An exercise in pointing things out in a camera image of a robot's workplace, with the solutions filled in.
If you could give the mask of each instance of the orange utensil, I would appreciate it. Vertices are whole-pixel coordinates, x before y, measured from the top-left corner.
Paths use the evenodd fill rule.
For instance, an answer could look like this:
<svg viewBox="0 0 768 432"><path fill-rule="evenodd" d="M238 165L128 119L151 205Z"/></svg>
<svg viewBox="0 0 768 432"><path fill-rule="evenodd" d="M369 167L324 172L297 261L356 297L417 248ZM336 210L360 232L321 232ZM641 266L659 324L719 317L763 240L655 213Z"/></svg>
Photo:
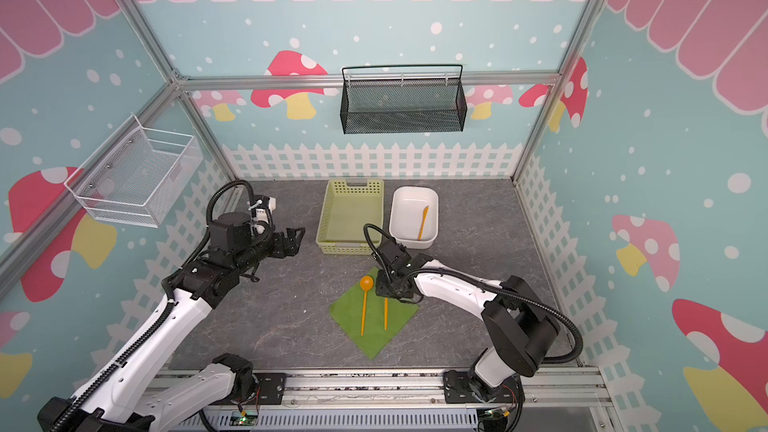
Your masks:
<svg viewBox="0 0 768 432"><path fill-rule="evenodd" d="M424 207L424 214L422 215L422 227L418 230L418 239L422 239L422 234L424 233L424 224L427 222L427 211L429 210L429 206Z"/></svg>
<svg viewBox="0 0 768 432"><path fill-rule="evenodd" d="M373 279L370 275L360 279L360 288L365 291L362 296L362 323L360 324L360 335L366 331L366 304L368 303L368 291L373 288Z"/></svg>

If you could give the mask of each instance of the wallpaper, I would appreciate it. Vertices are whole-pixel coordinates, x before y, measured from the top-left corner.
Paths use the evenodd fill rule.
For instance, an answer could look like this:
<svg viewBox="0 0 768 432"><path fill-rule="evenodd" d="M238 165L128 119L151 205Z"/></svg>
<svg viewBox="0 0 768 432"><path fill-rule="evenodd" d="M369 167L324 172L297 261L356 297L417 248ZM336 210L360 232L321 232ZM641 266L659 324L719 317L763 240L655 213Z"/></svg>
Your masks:
<svg viewBox="0 0 768 432"><path fill-rule="evenodd" d="M192 98L240 177L507 178L547 91L542 85L466 86L462 132L349 135L337 89L204 90Z"/></svg>
<svg viewBox="0 0 768 432"><path fill-rule="evenodd" d="M194 134L177 103L153 127ZM81 212L30 267L0 302L0 414L9 430L38 430L48 399L69 397L149 317L163 295L160 280L202 238L208 199L225 181L204 149L159 228Z"/></svg>
<svg viewBox="0 0 768 432"><path fill-rule="evenodd" d="M114 0L0 0L0 253L163 84Z"/></svg>
<svg viewBox="0 0 768 432"><path fill-rule="evenodd" d="M139 0L185 76L261 75L281 50L366 63L556 70L584 0Z"/></svg>
<svg viewBox="0 0 768 432"><path fill-rule="evenodd" d="M524 170L556 292L627 432L768 428L767 14L608 0L564 94L588 83L579 127L547 129Z"/></svg>

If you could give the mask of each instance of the gray tabletop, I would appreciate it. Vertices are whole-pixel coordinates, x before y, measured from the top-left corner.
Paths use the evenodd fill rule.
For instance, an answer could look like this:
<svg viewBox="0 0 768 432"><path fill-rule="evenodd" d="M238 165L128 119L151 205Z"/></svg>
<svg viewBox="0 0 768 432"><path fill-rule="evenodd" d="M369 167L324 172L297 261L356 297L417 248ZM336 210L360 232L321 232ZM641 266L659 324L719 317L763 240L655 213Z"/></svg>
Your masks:
<svg viewBox="0 0 768 432"><path fill-rule="evenodd" d="M369 255L326 255L315 244L325 181L253 182L257 194L275 197L275 226L306 227L300 253L259 266L261 282L241 284L176 350L170 368L201 369L231 352L259 369L364 367L469 367L488 333L475 316L433 298L369 360L333 321L329 306L376 266ZM439 196L439 231L425 250L447 266L485 278L515 274L554 305L531 233L509 180L387 180L384 229L392 194L424 186ZM238 210L245 210L245 194ZM570 350L564 333L550 355Z"/></svg>

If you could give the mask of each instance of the white picket fence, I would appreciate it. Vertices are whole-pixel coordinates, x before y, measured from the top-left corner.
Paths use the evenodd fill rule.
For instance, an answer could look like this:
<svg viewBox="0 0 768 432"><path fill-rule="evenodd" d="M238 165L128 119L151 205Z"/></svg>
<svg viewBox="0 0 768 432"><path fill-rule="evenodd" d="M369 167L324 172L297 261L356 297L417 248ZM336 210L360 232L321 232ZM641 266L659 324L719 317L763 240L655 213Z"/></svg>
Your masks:
<svg viewBox="0 0 768 432"><path fill-rule="evenodd" d="M329 178L329 177L429 177L429 178L507 178L510 177L522 154L523 144L513 149L502 144L477 147L471 144L462 148L456 144L447 148L444 144L417 149L413 144L400 148L397 144L385 149L379 144L370 148L363 144L355 149L351 144L340 149L331 145L314 149L302 145L292 149L286 145L277 149L254 146L248 150L238 146L232 150L224 147L230 164L241 178Z"/></svg>
<svg viewBox="0 0 768 432"><path fill-rule="evenodd" d="M150 316L163 296L160 280L176 270L189 257L203 238L205 231L205 209L210 196L226 182L224 172L213 161L204 161L205 169L198 170L197 183L190 181L192 194L184 196L184 208L171 211L176 217L173 226L165 226L168 238L165 242L156 242L158 256L146 260L147 277L134 280L136 296L133 300L122 301L120 306L124 316L119 324L107 326L110 341L106 348L91 352L95 363L94 374L109 362L133 336L136 329ZM214 209L218 214L225 200L219 200ZM87 379L74 383L75 388Z"/></svg>
<svg viewBox="0 0 768 432"><path fill-rule="evenodd" d="M568 234L570 222L563 222L556 192L549 190L539 157L532 155L518 182L523 206L533 221L533 232L542 250L544 266L560 304L584 337L582 359L600 367L621 423L628 432L658 432L661 413L646 405L640 389L645 379L633 374L627 364L631 350L619 344L616 321L605 316L605 297L594 291L596 277L584 269L587 258L576 250L578 239Z"/></svg>

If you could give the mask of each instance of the green cloth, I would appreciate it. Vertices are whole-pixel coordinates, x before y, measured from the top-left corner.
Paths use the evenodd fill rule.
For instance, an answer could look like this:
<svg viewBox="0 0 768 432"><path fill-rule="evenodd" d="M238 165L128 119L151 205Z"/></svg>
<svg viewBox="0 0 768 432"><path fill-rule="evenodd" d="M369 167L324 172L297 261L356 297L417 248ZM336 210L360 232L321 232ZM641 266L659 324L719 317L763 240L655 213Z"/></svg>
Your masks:
<svg viewBox="0 0 768 432"><path fill-rule="evenodd" d="M377 268L372 268L368 275L375 281ZM384 297L376 295L376 286L368 291L368 304L366 305L366 330L365 335L360 335L362 322L362 296L364 291L360 287L358 279L350 290L331 304L331 317L350 336L362 352L373 359L402 329L418 310L414 304L403 304L397 299L389 299L389 313L387 330L384 330Z"/></svg>

